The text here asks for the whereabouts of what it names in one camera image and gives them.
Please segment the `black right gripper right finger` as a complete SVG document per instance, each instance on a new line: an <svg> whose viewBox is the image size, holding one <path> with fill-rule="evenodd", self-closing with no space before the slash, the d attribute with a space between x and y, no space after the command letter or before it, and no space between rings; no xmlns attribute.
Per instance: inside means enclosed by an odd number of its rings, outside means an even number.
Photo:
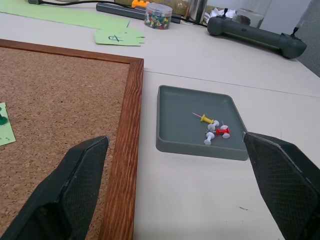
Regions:
<svg viewBox="0 0 320 240"><path fill-rule="evenodd" d="M243 136L260 194L285 240L320 240L320 169L294 144Z"/></svg>

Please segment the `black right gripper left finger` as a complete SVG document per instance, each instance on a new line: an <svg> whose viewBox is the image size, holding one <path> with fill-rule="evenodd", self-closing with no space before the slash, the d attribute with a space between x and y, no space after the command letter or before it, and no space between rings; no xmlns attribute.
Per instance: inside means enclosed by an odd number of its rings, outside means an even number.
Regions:
<svg viewBox="0 0 320 240"><path fill-rule="evenodd" d="M0 240L85 240L97 205L107 136L71 147L32 192Z"/></svg>

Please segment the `white push pin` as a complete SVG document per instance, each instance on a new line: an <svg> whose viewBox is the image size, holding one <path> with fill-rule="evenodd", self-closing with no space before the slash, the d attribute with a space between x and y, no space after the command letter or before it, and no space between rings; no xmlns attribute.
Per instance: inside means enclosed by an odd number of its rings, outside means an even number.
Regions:
<svg viewBox="0 0 320 240"><path fill-rule="evenodd" d="M222 137L224 139L228 139L230 137L230 130L229 127L227 125L225 125L224 123L222 124L222 126L220 127L220 130L223 131L222 133Z"/></svg>
<svg viewBox="0 0 320 240"><path fill-rule="evenodd" d="M216 127L218 127L220 125L219 121L218 120L214 120L213 123L209 124L207 126L207 129L210 131L210 132L214 132L216 130Z"/></svg>
<svg viewBox="0 0 320 240"><path fill-rule="evenodd" d="M215 138L215 134L213 132L208 132L206 134L206 139L204 140L204 144L206 146L210 146L212 144L212 140Z"/></svg>

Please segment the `wood-framed cork board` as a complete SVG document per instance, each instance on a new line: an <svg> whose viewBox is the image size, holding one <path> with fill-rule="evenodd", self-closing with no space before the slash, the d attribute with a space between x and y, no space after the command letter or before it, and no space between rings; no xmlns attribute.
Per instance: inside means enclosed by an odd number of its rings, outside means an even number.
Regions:
<svg viewBox="0 0 320 240"><path fill-rule="evenodd" d="M133 240L144 60L0 39L0 103L16 141L0 146L0 237L81 142L109 139L85 239Z"/></svg>

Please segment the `green paper note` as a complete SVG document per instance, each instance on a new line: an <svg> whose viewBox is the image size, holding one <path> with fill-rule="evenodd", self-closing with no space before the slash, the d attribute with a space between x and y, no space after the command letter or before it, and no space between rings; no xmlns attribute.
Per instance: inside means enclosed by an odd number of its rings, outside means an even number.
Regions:
<svg viewBox="0 0 320 240"><path fill-rule="evenodd" d="M7 123L5 125L0 125L0 147L14 143L16 141L14 132L12 130L11 122L6 110L6 103L0 103L1 114L7 118Z"/></svg>

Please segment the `yellow push pin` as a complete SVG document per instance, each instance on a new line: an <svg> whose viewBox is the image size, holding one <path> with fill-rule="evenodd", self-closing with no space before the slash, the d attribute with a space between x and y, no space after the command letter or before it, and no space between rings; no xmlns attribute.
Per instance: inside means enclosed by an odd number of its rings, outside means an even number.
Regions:
<svg viewBox="0 0 320 240"><path fill-rule="evenodd" d="M214 123L214 120L208 118L205 114L199 115L199 114L194 113L194 112L192 114L195 115L196 117L199 117L201 122L205 122L205 123L208 123L208 124L213 124Z"/></svg>

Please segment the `light green paper with drawing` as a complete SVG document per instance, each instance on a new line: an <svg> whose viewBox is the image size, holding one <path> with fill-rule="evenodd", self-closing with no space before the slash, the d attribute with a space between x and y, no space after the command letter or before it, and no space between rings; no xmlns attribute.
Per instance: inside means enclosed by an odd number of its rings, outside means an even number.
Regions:
<svg viewBox="0 0 320 240"><path fill-rule="evenodd" d="M94 33L94 41L98 45L116 45L140 47L145 43L145 36L134 28L100 29Z"/></svg>

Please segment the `clear jar of push pins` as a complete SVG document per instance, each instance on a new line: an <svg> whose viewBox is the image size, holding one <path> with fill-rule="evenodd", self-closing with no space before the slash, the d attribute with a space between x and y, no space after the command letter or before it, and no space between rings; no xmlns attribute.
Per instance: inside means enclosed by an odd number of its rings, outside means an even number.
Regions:
<svg viewBox="0 0 320 240"><path fill-rule="evenodd" d="M159 3L148 3L144 14L144 24L157 30L167 30L170 27L173 9Z"/></svg>

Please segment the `grey plastic tray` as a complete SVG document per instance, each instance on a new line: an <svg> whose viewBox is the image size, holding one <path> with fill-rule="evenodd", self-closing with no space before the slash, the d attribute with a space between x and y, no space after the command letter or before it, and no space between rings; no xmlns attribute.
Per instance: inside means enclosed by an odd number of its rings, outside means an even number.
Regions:
<svg viewBox="0 0 320 240"><path fill-rule="evenodd" d="M205 145L210 120L227 125L230 137L215 136ZM246 127L226 94L161 85L157 94L156 148L165 153L246 161Z"/></svg>

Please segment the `dark grey handheld controller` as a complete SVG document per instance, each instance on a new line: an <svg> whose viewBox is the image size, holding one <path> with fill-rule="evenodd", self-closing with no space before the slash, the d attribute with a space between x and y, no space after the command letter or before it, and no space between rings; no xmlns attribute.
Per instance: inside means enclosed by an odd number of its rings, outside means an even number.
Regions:
<svg viewBox="0 0 320 240"><path fill-rule="evenodd" d="M295 33L299 30L297 26L293 29L292 34L277 34L260 29L258 26L251 26L251 19L249 18L251 11L241 10L240 15L236 14L233 18L227 17L227 12L228 10L225 9L223 15L217 15L208 20L207 31L210 35L232 34L269 45L278 48L282 56L287 59L300 57L307 48L307 44L295 36Z"/></svg>

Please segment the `clear plastic container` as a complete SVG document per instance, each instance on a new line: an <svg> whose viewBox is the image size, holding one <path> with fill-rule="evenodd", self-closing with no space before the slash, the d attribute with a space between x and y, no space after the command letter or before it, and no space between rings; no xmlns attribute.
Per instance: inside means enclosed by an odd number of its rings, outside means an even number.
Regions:
<svg viewBox="0 0 320 240"><path fill-rule="evenodd" d="M272 0L243 0L232 20L259 29Z"/></svg>

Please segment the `large green paper sheet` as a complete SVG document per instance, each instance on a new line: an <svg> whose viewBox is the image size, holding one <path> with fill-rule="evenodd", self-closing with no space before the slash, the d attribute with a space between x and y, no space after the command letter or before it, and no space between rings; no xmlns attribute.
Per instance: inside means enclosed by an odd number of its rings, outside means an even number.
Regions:
<svg viewBox="0 0 320 240"><path fill-rule="evenodd" d="M93 29L123 29L130 20L105 13L88 12L70 7L30 4L25 0L0 0L0 12Z"/></svg>

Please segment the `crumpled white paper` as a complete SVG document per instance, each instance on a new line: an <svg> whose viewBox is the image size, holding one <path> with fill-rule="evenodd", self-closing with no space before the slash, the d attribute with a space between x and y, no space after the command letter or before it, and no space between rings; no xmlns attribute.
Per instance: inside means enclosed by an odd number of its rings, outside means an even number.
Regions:
<svg viewBox="0 0 320 240"><path fill-rule="evenodd" d="M217 8L214 8L209 13L207 12L204 13L203 21L207 24L210 18L217 17L217 16L222 17L224 15L224 12L225 12L224 9L218 10ZM229 9L225 14L225 16L230 19L232 19L235 15L236 15L236 10L233 10L233 9Z"/></svg>

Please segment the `long black bar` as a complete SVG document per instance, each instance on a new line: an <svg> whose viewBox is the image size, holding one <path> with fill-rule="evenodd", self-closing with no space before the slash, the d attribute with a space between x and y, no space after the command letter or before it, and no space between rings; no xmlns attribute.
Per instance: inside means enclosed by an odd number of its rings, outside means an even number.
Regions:
<svg viewBox="0 0 320 240"><path fill-rule="evenodd" d="M96 10L98 12L114 14L122 17L133 18L137 20L144 20L146 8L140 7L124 7L111 3L98 3L96 5ZM180 15L173 14L171 16L171 23L179 24L183 18Z"/></svg>

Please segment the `shiny metal cylinder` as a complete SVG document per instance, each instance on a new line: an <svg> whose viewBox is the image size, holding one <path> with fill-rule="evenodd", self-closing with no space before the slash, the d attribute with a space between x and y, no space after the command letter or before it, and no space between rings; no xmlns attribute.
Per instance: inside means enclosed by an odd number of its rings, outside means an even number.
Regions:
<svg viewBox="0 0 320 240"><path fill-rule="evenodd" d="M204 19L207 3L208 0L189 0L186 19L201 24Z"/></svg>

